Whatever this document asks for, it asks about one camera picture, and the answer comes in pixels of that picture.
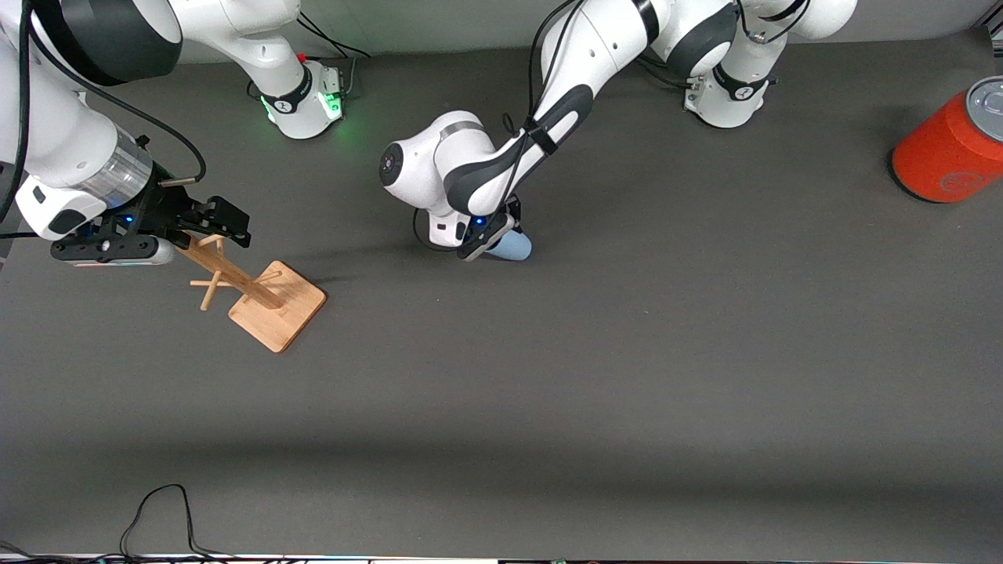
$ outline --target black strap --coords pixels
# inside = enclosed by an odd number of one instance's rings
[[[310,90],[313,87],[313,73],[306,66],[303,67],[303,80],[300,81],[300,85],[296,87],[295,90],[289,92],[284,96],[270,96],[268,94],[262,94],[261,97],[265,98],[265,101],[269,105],[275,108],[279,113],[294,113],[296,108],[300,106],[300,102],[306,99],[307,95],[310,94]]]
[[[655,39],[658,39],[658,34],[661,32],[661,25],[658,23],[658,13],[655,12],[655,7],[651,5],[651,0],[633,0],[633,2],[637,6],[637,12],[641,14],[641,20],[644,22],[644,31],[648,34],[648,44],[651,45]]]
[[[540,146],[540,149],[544,150],[548,156],[554,155],[558,152],[558,144],[554,143],[554,137],[547,132],[547,129],[543,128],[540,123],[532,116],[527,115],[526,121],[523,123],[523,128],[529,133],[530,137]]]
[[[780,20],[782,20],[784,18],[788,18],[788,17],[792,16],[794,14],[794,12],[797,11],[798,8],[800,8],[801,6],[803,6],[804,2],[806,2],[806,1],[807,0],[794,0],[793,2],[790,3],[789,6],[787,6],[787,8],[785,10],[783,10],[779,14],[776,14],[775,16],[760,17],[759,19],[761,19],[762,21],[776,22],[776,21],[780,21]]]
[[[768,75],[755,82],[743,82],[725,72],[724,67],[720,64],[714,67],[714,79],[728,92],[728,96],[735,101],[745,101],[751,98],[765,84],[772,84],[776,81],[772,75]]]

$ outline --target wooden base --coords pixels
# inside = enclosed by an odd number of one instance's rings
[[[268,309],[245,295],[230,308],[230,318],[272,352],[282,352],[320,310],[327,296],[282,261],[270,264],[258,279],[282,300],[282,306]]]

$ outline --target silver can lid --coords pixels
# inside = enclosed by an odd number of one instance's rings
[[[983,133],[1003,142],[1003,76],[990,76],[968,90],[968,117]]]

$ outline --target wooden mug tree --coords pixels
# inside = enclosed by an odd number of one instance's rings
[[[237,288],[244,294],[232,308],[230,318],[273,352],[282,352],[320,310],[327,296],[282,261],[274,261],[257,278],[230,262],[223,252],[225,238],[210,235],[179,251],[213,274],[211,280],[193,280],[205,287],[200,309],[209,310],[217,288]]]

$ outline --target green led light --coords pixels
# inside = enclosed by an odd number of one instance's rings
[[[321,105],[324,108],[324,112],[331,120],[341,118],[341,96],[338,94],[317,92],[317,97],[320,98]]]
[[[268,120],[275,123],[275,115],[272,115],[272,108],[265,101],[265,96],[261,96],[261,104],[265,106],[265,111],[268,113]]]

